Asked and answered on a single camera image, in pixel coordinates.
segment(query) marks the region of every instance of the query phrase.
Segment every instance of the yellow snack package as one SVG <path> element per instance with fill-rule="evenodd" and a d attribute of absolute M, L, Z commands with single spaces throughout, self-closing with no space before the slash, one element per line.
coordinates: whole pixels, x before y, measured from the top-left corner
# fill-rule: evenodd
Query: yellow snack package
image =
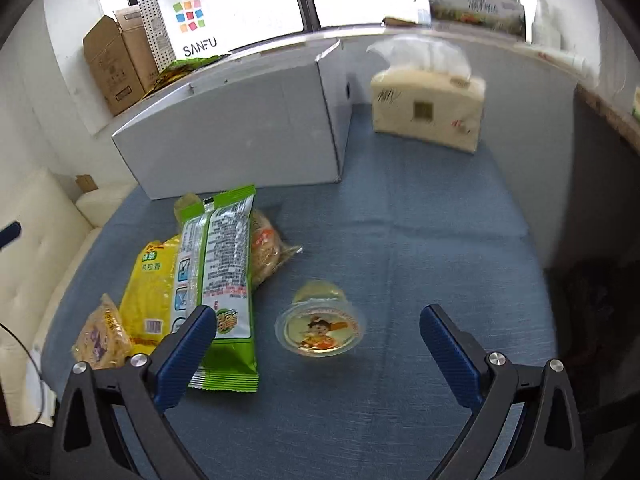
<path fill-rule="evenodd" d="M 160 243 L 149 242 L 131 271 L 129 283 L 120 303 L 120 316 L 131 339 L 129 355 L 151 354 L 171 332 L 175 257 L 180 235 Z"/>

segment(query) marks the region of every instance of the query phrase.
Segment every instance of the nutrition label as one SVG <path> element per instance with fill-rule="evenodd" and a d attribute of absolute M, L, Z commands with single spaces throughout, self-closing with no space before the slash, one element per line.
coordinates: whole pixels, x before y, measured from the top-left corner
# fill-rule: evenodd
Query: nutrition label
<path fill-rule="evenodd" d="M 193 250 L 198 241 L 199 221 L 199 218 L 187 220 L 182 227 L 180 248 L 178 249 L 178 257 L 174 270 L 174 298 L 170 316 L 172 333 L 177 332 L 186 319 L 187 307 L 190 306 L 190 308 L 193 309 L 196 303 L 194 298 L 195 291 L 188 291 L 188 282 L 191 277 L 191 272 L 194 271 L 194 265 L 191 265 L 191 260 L 194 256 Z"/>
<path fill-rule="evenodd" d="M 214 211 L 209 220 L 202 303 L 218 316 L 219 338 L 249 338 L 251 325 L 246 268 L 253 197 Z"/>

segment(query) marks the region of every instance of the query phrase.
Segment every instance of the blue tablecloth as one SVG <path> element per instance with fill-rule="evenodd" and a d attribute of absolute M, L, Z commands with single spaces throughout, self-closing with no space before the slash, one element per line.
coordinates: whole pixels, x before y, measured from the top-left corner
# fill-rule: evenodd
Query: blue tablecloth
<path fill-rule="evenodd" d="M 467 155 L 375 134 L 370 108 L 356 107 L 340 184 L 260 189 L 256 205 L 305 252 L 254 295 L 258 392 L 190 390 L 167 412 L 210 478 L 424 480 L 469 415 L 420 338 L 426 304 L 440 303 L 462 330 L 515 363 L 542 364 L 555 354 L 526 222 L 482 142 Z M 136 189 L 79 267 L 42 359 L 57 394 L 73 363 L 69 349 L 100 295 L 119 302 L 145 243 L 175 234 L 172 206 Z M 347 354 L 304 358 L 274 336 L 277 315 L 313 278 L 336 283 L 367 316 L 364 340 Z M 485 476 L 509 439 L 501 437 Z"/>

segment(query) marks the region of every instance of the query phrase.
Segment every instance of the tissue box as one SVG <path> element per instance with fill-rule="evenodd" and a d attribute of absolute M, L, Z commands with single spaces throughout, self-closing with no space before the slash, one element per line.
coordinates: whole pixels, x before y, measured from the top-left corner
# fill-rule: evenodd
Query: tissue box
<path fill-rule="evenodd" d="M 484 105 L 483 79 L 407 68 L 371 80 L 373 127 L 474 153 Z"/>

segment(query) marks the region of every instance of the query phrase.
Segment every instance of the paper box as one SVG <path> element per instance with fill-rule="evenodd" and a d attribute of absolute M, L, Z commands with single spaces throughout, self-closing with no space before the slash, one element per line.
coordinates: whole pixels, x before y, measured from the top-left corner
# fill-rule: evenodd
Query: paper box
<path fill-rule="evenodd" d="M 145 89 L 115 21 L 101 17 L 82 44 L 84 58 L 112 114 L 119 114 L 142 98 Z"/>
<path fill-rule="evenodd" d="M 151 90 L 158 78 L 158 67 L 151 53 L 146 38 L 145 26 L 142 23 L 140 8 L 135 5 L 115 11 L 116 20 L 122 30 L 122 39 L 129 52 L 129 57 L 136 69 L 138 79 L 145 92 Z"/>
<path fill-rule="evenodd" d="M 340 179 L 351 119 L 342 44 L 268 48 L 192 73 L 113 134 L 149 198 Z"/>
<path fill-rule="evenodd" d="M 526 36 L 524 7 L 516 0 L 429 0 L 431 19 L 469 23 Z"/>

